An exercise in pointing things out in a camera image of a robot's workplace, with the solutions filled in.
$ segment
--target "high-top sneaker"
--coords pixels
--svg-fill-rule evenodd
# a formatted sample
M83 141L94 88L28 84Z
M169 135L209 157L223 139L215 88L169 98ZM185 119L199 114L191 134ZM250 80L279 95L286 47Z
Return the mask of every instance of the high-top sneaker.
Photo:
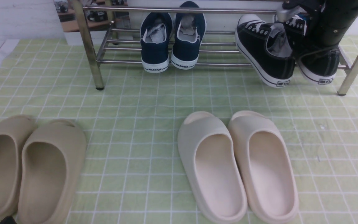
M304 38L307 23L296 15L285 23L282 23L287 33L291 48L297 53L297 64L304 78L318 85L330 84L335 78L339 64L339 49L334 47L329 50L320 51L316 45L309 45L307 49L299 45Z
M256 15L245 15L237 24L235 38L237 48L266 85L279 88L290 83L295 60L282 24L267 24Z

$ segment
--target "sneaker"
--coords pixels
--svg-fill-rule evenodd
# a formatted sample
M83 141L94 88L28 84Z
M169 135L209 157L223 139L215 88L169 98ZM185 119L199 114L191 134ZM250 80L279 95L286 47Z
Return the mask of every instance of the sneaker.
M146 72L160 73L169 65L168 43L172 19L168 13L152 12L140 25L142 65Z
M180 7L199 7L191 1ZM171 61L176 68L191 69L199 59L201 42L206 31L204 14L177 13L174 19L175 44L172 48Z
M282 23L287 33L288 42L291 48L298 53L296 62L303 77L310 83L327 85L335 78L339 64L339 49L320 51L317 46L310 46L309 49L297 45L305 36L307 23L300 16L296 15Z
M282 24L267 24L256 15L242 16L235 31L236 45L268 86L287 86L295 60Z
M296 62L302 75L310 83L327 85L334 80L337 73L339 52L338 47L335 47L331 50L303 56Z

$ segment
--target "white shoelace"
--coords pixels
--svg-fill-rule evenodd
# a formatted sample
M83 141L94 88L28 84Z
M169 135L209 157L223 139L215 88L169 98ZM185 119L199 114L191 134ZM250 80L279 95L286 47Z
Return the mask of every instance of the white shoelace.
M289 25L293 26L293 27L296 27L296 28L301 28L301 29L303 28L303 32L304 32L304 35L305 35L306 34L306 23L304 24L305 27L302 24L300 24L300 25L298 24L298 26L297 26L296 22L298 20L304 21L301 17L296 15L296 16L292 17L292 20L290 21Z
M251 24L257 24L256 25L256 32L259 32L260 26L263 25L263 24L266 24L266 22L262 21L262 20L252 21L252 22L247 23L246 28L248 28Z

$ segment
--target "slide sandal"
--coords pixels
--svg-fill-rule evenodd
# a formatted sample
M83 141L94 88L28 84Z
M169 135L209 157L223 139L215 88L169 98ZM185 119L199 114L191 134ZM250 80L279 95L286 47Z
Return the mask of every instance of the slide sandal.
M21 183L21 151L36 129L31 116L16 115L0 122L0 221L17 210Z
M67 217L87 147L82 129L56 119L24 145L18 216L23 224L56 224Z
M178 133L183 167L200 211L216 223L239 221L247 198L233 142L221 120L208 112L190 114Z
M253 212L270 224L287 223L299 199L287 147L274 123L253 111L239 111L228 127Z

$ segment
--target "navy blue sneaker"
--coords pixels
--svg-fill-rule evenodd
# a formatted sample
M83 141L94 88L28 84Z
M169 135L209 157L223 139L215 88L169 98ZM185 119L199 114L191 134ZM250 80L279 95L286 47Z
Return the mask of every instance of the navy blue sneaker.
M150 13L140 25L142 65L146 72L160 73L169 65L168 43L172 19L168 13Z
M180 7L199 6L187 1ZM199 59L201 42L206 31L204 14L177 13L174 19L175 44L173 45L171 61L176 68L191 69Z

